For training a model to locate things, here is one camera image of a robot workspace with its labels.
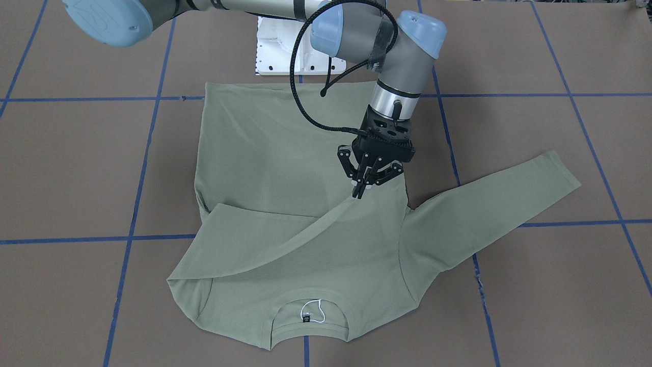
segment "folded sleeve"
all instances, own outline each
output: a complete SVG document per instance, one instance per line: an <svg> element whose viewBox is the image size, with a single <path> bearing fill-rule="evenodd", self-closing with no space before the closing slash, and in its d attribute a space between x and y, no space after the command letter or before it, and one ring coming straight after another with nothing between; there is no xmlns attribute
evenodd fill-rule
<svg viewBox="0 0 652 367"><path fill-rule="evenodd" d="M408 210L400 235L406 285L421 299L435 276L466 260L580 186L548 152Z"/></svg>

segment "brown surface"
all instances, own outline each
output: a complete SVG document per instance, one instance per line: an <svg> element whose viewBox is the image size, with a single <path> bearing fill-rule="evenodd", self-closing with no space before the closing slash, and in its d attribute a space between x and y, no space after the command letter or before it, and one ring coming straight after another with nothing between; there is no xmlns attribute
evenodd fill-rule
<svg viewBox="0 0 652 367"><path fill-rule="evenodd" d="M418 9L416 0L390 3L396 15ZM0 3L2 98L41 5ZM652 91L644 10L630 3L536 7L573 93ZM442 93L566 93L530 4L422 0L422 8L449 29L436 64ZM11 97L154 97L169 34L166 24L135 47L110 48L50 0ZM206 81L285 82L253 75L255 34L247 14L179 17L163 96L203 95ZM373 79L361 71L346 80ZM429 80L425 93L435 92ZM650 274L652 95L574 100L623 219L645 222L627 230ZM609 221L517 229L479 253L501 365L649 366L652 297L571 99L444 95L442 103L448 131L438 98L422 98L415 112L418 152L406 167L412 206L456 186L448 132L462 183L559 153L582 187L532 222ZM110 335L110 366L303 364L302 338L262 351L204 332L181 313L165 278L190 240L132 238L110 332L155 104L7 104L0 119L0 365L100 366ZM198 228L192 181L202 104L158 104L135 235ZM97 236L117 238L80 238ZM418 310L369 335L309 340L313 366L494 365L472 260L440 275Z"/></svg>

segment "green shirt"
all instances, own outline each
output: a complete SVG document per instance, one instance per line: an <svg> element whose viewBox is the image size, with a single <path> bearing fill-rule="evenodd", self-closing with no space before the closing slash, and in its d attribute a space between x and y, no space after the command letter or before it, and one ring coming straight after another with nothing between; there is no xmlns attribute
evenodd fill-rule
<svg viewBox="0 0 652 367"><path fill-rule="evenodd" d="M372 88L342 83L321 98L321 86L298 86L311 116L333 126L358 125ZM336 149L354 136L309 124L288 89L206 85L202 226L168 279L202 329L264 349L303 335L352 340L414 310L437 274L580 185L550 152L416 210L403 175L353 199Z"/></svg>

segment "light blue cap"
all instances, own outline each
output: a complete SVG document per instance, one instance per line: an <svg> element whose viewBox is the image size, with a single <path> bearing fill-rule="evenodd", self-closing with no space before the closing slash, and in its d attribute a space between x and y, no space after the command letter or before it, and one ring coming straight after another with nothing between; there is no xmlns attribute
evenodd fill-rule
<svg viewBox="0 0 652 367"><path fill-rule="evenodd" d="M319 7L321 8L328 3L328 1L322 1ZM343 26L342 5L326 10L312 22L310 45L319 52L335 57L340 51Z"/></svg>
<svg viewBox="0 0 652 367"><path fill-rule="evenodd" d="M127 47L153 31L152 18L138 0L63 0L68 15L94 39Z"/></svg>
<svg viewBox="0 0 652 367"><path fill-rule="evenodd" d="M446 25L431 16L404 10L398 17L398 26L432 58L439 57L441 45L446 38Z"/></svg>

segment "white loop cord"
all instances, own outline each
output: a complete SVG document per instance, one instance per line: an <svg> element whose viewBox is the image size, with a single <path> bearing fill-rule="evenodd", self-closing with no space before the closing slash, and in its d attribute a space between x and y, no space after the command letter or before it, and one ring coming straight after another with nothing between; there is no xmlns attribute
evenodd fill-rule
<svg viewBox="0 0 652 367"><path fill-rule="evenodd" d="M324 311L321 309L321 299L319 299L319 300L312 300L312 301L308 301L308 302L306 302L306 304L303 305L303 307L301 308L301 311L299 312L299 317L303 320L303 315L304 315L304 313L303 313L303 309L306 308L307 305L309 305L309 304L311 304L311 303L313 303L313 302L317 302L317 306L319 307L319 312L321 312L321 317L323 318L323 320L321 320L321 321L317 321L317 320L312 320L312 319L311 319L310 322L311 322L311 323L320 323L320 324L323 324L323 322L326 321L326 315L324 314Z"/></svg>

